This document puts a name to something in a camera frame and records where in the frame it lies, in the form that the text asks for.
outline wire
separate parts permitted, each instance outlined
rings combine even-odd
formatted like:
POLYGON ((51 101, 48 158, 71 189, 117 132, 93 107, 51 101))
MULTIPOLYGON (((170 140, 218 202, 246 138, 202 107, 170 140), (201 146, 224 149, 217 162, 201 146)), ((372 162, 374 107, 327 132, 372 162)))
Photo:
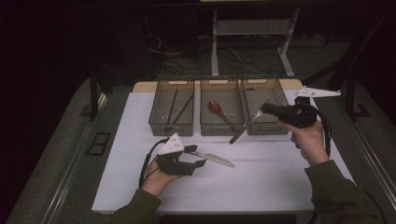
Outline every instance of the wire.
POLYGON ((155 170, 151 171, 151 173, 149 173, 148 175, 146 175, 146 177, 143 179, 143 183, 146 181, 146 179, 147 179, 150 175, 154 174, 154 172, 158 171, 159 169, 160 169, 160 167, 157 167, 155 170))
POLYGON ((181 69, 183 70, 183 74, 184 74, 184 69, 185 69, 185 67, 184 67, 183 65, 181 65, 180 63, 176 63, 176 62, 174 62, 174 61, 172 61, 172 60, 167 60, 166 62, 176 64, 177 66, 173 66, 173 65, 169 65, 169 64, 165 64, 165 63, 164 63, 164 65, 166 65, 167 67, 181 68, 181 69))
POLYGON ((169 72, 175 71, 175 73, 174 72, 172 72, 172 73, 175 74, 176 76, 184 76, 184 73, 178 71, 174 66, 169 66, 169 65, 164 64, 163 68, 169 72))
POLYGON ((229 66, 229 67, 232 67, 232 68, 245 68, 245 66, 243 66, 243 65, 235 66, 235 65, 232 65, 232 64, 230 64, 230 63, 225 62, 225 61, 224 61, 224 58, 226 58, 226 59, 230 59, 230 58, 227 57, 227 56, 225 56, 224 54, 220 53, 219 51, 218 51, 218 56, 219 56, 219 59, 220 59, 223 63, 225 63, 227 66, 229 66))
POLYGON ((146 173, 146 169, 148 168, 149 165, 149 159, 151 158, 151 154, 154 151, 154 149, 160 144, 160 143, 166 143, 169 140, 168 138, 162 139, 160 141, 158 141, 156 144, 154 144, 154 146, 151 148, 151 150, 149 151, 149 153, 146 155, 145 158, 145 162, 143 163, 142 166, 142 170, 140 171, 140 177, 139 177, 139 188, 141 189, 143 186, 143 182, 145 181, 145 173, 146 173))
POLYGON ((331 141, 332 141, 332 126, 330 125, 330 122, 327 120, 326 116, 324 116, 323 113, 318 111, 318 115, 319 115, 320 120, 323 125, 326 153, 330 157, 330 153, 331 153, 330 145, 331 145, 331 141))
POLYGON ((209 60, 210 60, 210 54, 207 55, 207 57, 206 57, 204 63, 201 64, 201 65, 199 65, 198 67, 186 67, 186 66, 184 66, 184 65, 182 65, 182 64, 180 64, 180 63, 177 63, 177 62, 175 62, 175 61, 172 61, 172 60, 170 60, 170 59, 167 59, 166 62, 174 63, 174 64, 177 65, 177 67, 182 68, 182 69, 186 69, 186 70, 198 70, 198 69, 201 69, 201 68, 205 67, 205 66, 207 65, 207 63, 209 62, 209 60))
POLYGON ((164 56, 172 56, 172 55, 184 55, 184 52, 179 51, 179 52, 170 52, 164 54, 164 56))
POLYGON ((148 49, 148 50, 151 51, 151 52, 154 52, 154 53, 163 54, 162 52, 160 52, 160 51, 158 51, 158 50, 155 50, 155 49, 148 49))
POLYGON ((157 40, 158 40, 158 46, 157 46, 157 48, 156 49, 159 49, 160 48, 160 46, 161 46, 161 39, 157 36, 157 35, 148 35, 148 36, 155 36, 156 38, 157 38, 157 40))
MULTIPOLYGON (((229 47, 223 47, 223 48, 227 49, 227 51, 230 52, 230 54, 233 55, 233 57, 228 57, 228 56, 226 56, 224 54, 221 54, 221 56, 223 56, 226 59, 231 60, 231 61, 235 61, 235 62, 239 62, 239 63, 241 62, 240 60, 235 59, 234 54, 229 50, 229 47)), ((255 60, 254 60, 254 57, 251 54, 247 53, 245 50, 240 50, 240 51, 244 52, 251 59, 250 62, 246 62, 246 60, 242 60, 245 64, 254 63, 255 60)))
POLYGON ((160 66, 160 65, 159 65, 158 67, 161 68, 162 70, 164 70, 164 72, 163 72, 163 75, 164 75, 164 76, 167 76, 166 71, 169 72, 169 73, 171 74, 171 76, 175 76, 175 77, 178 76, 177 73, 175 73, 174 71, 170 70, 170 69, 167 68, 167 67, 162 67, 162 66, 160 66))
POLYGON ((265 75, 264 73, 262 73, 262 72, 260 72, 260 71, 257 71, 257 70, 255 70, 255 69, 249 67, 247 64, 245 64, 245 62, 235 53, 235 51, 233 51, 232 49, 230 49, 230 48, 228 48, 228 47, 227 47, 227 49, 230 50, 230 51, 236 56, 236 58, 238 58, 239 61, 240 61, 247 69, 249 69, 249 70, 251 70, 251 71, 253 71, 253 72, 259 73, 259 74, 261 74, 261 75, 265 75))

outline green sleeve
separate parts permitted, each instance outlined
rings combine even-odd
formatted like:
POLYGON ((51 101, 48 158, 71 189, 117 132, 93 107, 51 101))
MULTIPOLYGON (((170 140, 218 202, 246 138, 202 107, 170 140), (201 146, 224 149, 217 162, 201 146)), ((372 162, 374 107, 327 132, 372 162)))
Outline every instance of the green sleeve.
POLYGON ((110 224, 155 223, 155 212, 160 204, 161 200, 154 195, 137 189, 131 202, 113 214, 110 224))
POLYGON ((355 184, 344 178, 334 161, 305 169, 312 185, 312 203, 321 224, 382 223, 374 202, 355 184))

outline knife blade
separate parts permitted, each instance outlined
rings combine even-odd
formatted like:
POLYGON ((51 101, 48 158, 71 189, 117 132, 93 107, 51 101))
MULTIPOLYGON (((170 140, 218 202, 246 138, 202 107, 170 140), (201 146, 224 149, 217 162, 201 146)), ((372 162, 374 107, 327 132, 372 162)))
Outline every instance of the knife blade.
POLYGON ((208 153, 208 154, 200 153, 200 152, 189 152, 189 153, 192 155, 199 156, 204 159, 210 160, 210 161, 216 161, 216 162, 224 164, 224 165, 235 167, 235 165, 232 162, 227 161, 227 160, 223 159, 222 157, 218 157, 218 156, 210 154, 210 153, 208 153))

